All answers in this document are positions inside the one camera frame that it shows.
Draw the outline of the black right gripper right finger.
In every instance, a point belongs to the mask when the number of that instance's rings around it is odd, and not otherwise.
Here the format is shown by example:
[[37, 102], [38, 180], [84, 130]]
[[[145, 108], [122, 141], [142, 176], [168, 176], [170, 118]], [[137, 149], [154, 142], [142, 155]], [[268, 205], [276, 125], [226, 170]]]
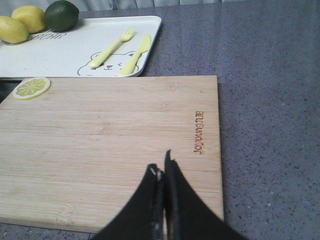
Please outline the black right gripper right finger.
[[168, 150], [164, 160], [164, 207], [170, 240], [244, 240], [201, 200]]

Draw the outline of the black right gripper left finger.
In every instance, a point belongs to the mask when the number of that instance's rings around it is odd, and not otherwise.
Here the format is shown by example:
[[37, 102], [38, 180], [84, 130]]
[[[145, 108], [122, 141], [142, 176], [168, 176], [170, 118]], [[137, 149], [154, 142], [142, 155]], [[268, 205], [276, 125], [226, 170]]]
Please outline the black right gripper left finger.
[[123, 209], [93, 240], [162, 240], [164, 173], [149, 164], [136, 191]]

